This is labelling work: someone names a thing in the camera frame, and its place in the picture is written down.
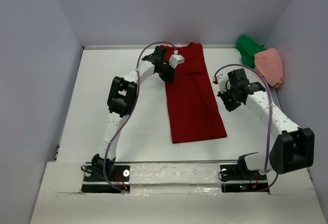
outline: pink cloth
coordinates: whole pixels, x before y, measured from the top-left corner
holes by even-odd
[[[282,59],[275,48],[254,55],[255,68],[263,75],[270,86],[280,87],[283,83]]]

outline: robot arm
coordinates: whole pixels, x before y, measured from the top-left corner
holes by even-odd
[[[233,111],[244,103],[268,127],[269,100],[265,88],[258,82],[250,83],[244,69],[228,73],[228,77],[220,78],[220,92],[226,109]],[[268,169],[278,174],[310,167],[314,157],[314,133],[311,129],[300,128],[292,122],[274,103],[272,105],[271,138],[274,144],[270,151]],[[239,157],[240,171],[264,172],[264,153],[251,153]]]
[[[164,57],[167,50],[160,46],[155,48],[151,55],[145,56],[138,67],[140,84],[154,73],[158,73],[159,77],[164,81],[173,82],[174,73],[179,64],[184,62],[184,57],[174,54],[165,62]],[[110,89],[107,105],[109,107],[109,119],[103,142],[98,153],[92,158],[92,170],[95,173],[102,174],[104,158],[109,144],[109,152],[106,160],[106,175],[110,177],[114,170],[114,162],[116,158],[117,142],[120,136],[120,130],[133,111],[137,100],[138,90],[138,73],[136,70],[124,77],[115,77]]]

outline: wall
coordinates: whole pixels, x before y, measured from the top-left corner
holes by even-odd
[[[264,44],[290,0],[58,0],[82,45]]]
[[[328,219],[326,101],[328,0],[292,0],[270,36],[284,60],[285,83],[278,89],[284,112],[315,132],[314,186]]]
[[[57,0],[0,0],[0,223],[29,223],[81,46]]]

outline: white table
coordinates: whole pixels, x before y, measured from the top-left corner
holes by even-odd
[[[59,155],[56,162],[47,164],[31,224],[325,223],[306,169],[279,176],[270,195],[221,194],[220,185],[153,186],[141,191],[133,189],[128,195],[81,193],[83,172],[79,167],[90,161],[101,144],[112,79],[130,72],[139,52],[140,49],[84,51]],[[219,67],[240,61],[236,49],[205,49],[204,56],[210,76]],[[247,75],[251,81],[258,81],[248,70]],[[149,78],[143,83],[135,113],[121,134],[117,161],[222,161],[264,151],[266,129],[252,111],[242,106],[229,113],[217,101],[228,137],[174,145],[164,84],[158,76]],[[191,179],[217,181],[219,164],[188,165]],[[181,164],[176,166],[170,164],[168,172],[172,172],[172,178],[165,176],[165,182],[175,182],[173,173],[177,168],[181,170]],[[197,173],[190,170],[193,166],[200,169],[195,178],[192,174]],[[160,181],[162,175],[168,175],[165,167],[164,173],[155,170],[155,164],[149,167],[154,174],[142,174],[147,165],[134,163],[131,176],[138,168],[141,178],[158,175]],[[274,176],[274,172],[268,174],[269,183]]]

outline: green cloth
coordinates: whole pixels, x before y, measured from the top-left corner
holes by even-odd
[[[265,48],[246,35],[239,37],[236,43],[236,48],[240,51],[241,62],[251,68],[255,68],[254,55],[260,51],[265,51]]]

